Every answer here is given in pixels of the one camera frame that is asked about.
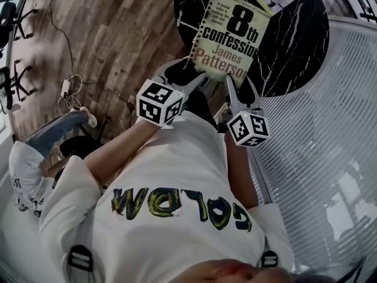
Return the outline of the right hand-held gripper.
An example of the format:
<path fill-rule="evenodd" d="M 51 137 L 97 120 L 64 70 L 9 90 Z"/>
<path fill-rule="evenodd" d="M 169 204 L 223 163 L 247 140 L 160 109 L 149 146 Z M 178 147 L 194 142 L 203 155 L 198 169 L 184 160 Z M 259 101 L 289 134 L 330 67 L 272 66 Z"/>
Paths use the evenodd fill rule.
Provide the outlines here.
<path fill-rule="evenodd" d="M 229 105 L 232 113 L 237 113 L 227 127 L 237 146 L 256 147 L 270 138 L 270 127 L 267 118 L 251 113 L 260 108 L 260 97 L 250 77 L 247 80 L 254 94 L 254 102 L 244 110 L 244 104 L 239 100 L 235 82 L 230 74 L 225 75 L 229 95 Z"/>

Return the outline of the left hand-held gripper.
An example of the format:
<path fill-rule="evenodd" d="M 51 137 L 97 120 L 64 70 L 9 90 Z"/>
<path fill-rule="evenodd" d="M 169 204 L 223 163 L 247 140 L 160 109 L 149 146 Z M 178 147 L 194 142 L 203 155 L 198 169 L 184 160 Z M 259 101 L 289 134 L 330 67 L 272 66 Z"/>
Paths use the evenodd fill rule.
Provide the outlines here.
<path fill-rule="evenodd" d="M 188 58 L 169 61 L 158 67 L 153 80 L 146 80 L 136 96 L 137 117 L 163 127 L 178 116 L 183 109 L 186 95 L 191 94 L 206 80 L 202 72 L 189 78 L 184 85 L 172 83 L 172 87 L 158 82 L 167 82 L 185 69 Z"/>

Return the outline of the grey book with black lettering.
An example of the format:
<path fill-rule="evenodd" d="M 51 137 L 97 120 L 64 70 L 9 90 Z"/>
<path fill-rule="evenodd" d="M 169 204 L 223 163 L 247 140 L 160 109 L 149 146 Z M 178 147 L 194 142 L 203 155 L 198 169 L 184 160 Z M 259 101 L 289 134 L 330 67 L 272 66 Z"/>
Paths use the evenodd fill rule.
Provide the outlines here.
<path fill-rule="evenodd" d="M 270 18 L 244 0 L 210 0 L 190 51 L 195 70 L 217 81 L 230 74 L 240 88 Z"/>

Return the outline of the person's right forearm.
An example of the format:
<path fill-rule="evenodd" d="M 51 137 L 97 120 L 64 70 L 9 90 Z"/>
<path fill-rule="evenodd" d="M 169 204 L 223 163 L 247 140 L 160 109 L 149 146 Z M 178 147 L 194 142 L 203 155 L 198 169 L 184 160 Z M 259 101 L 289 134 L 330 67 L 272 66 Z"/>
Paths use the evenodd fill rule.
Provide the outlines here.
<path fill-rule="evenodd" d="M 224 135 L 227 152 L 227 167 L 230 189 L 234 197 L 246 208 L 259 205 L 257 192 L 252 181 L 249 159 L 245 147 L 237 146 L 229 131 Z"/>

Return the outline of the person's left forearm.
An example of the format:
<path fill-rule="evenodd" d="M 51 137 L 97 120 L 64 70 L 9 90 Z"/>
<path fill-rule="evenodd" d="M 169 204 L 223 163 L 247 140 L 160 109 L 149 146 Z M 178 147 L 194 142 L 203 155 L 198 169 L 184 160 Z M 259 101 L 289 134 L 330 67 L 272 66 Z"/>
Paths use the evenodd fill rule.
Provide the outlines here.
<path fill-rule="evenodd" d="M 140 120 L 116 138 L 90 153 L 84 159 L 84 163 L 97 183 L 102 186 L 160 129 L 160 126 Z"/>

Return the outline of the person's black trousers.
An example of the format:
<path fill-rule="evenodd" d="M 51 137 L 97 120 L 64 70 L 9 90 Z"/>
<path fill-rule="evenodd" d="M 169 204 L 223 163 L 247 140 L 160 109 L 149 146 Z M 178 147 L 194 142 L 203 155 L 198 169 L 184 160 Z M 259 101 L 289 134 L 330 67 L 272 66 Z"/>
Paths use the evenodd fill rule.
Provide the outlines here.
<path fill-rule="evenodd" d="M 200 90 L 194 90 L 185 102 L 186 110 L 197 115 L 211 124 L 217 130 L 217 124 L 213 118 L 206 96 Z"/>

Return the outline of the round black marble table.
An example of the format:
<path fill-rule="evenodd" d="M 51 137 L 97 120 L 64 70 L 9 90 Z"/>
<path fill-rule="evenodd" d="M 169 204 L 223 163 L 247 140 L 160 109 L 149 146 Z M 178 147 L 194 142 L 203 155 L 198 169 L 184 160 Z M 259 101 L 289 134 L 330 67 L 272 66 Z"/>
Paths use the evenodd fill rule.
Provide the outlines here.
<path fill-rule="evenodd" d="M 181 39 L 193 45 L 210 0 L 174 0 Z M 245 0 L 258 6 L 256 0 Z M 259 96 L 292 93 L 319 71 L 329 43 L 329 20 L 322 0 L 295 0 L 274 15 L 264 34 L 248 77 Z"/>

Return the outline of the person's white printed t-shirt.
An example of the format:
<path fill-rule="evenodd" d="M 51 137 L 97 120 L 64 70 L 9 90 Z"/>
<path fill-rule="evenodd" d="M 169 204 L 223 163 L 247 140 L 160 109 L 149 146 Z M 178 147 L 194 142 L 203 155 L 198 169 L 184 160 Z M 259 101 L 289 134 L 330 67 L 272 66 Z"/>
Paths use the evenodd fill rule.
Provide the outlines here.
<path fill-rule="evenodd" d="M 185 111 L 160 129 L 105 192 L 70 158 L 39 222 L 41 241 L 66 281 L 168 283 L 195 264 L 234 259 L 259 266 L 271 250 L 293 269 L 277 205 L 246 209 L 232 194 L 226 145 Z M 68 265 L 75 245 L 92 253 L 92 272 Z"/>

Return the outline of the black office chair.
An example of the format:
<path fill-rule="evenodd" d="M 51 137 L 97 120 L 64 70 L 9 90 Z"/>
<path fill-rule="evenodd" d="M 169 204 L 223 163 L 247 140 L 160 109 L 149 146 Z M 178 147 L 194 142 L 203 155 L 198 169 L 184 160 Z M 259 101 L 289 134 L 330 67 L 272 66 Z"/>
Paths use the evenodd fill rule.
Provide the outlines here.
<path fill-rule="evenodd" d="M 11 77 L 9 67 L 0 68 L 0 108 L 4 114 L 9 113 L 14 105 L 13 95 L 16 93 L 18 100 L 23 102 L 27 97 L 38 90 L 33 88 L 28 91 L 21 85 L 21 79 L 27 71 L 32 70 L 32 66 L 27 66 L 22 73 L 18 74 L 16 65 L 21 60 L 14 61 L 14 76 Z"/>
<path fill-rule="evenodd" d="M 0 10 L 0 52 L 4 50 L 9 42 L 9 36 L 11 32 L 17 27 L 17 30 L 21 33 L 23 39 L 33 37 L 33 33 L 24 33 L 22 27 L 22 21 L 31 14 L 36 14 L 37 9 L 32 9 L 26 14 L 22 15 L 23 8 L 27 0 L 24 0 L 21 9 L 17 11 L 17 6 L 13 0 L 0 0 L 4 2 L 2 9 Z"/>

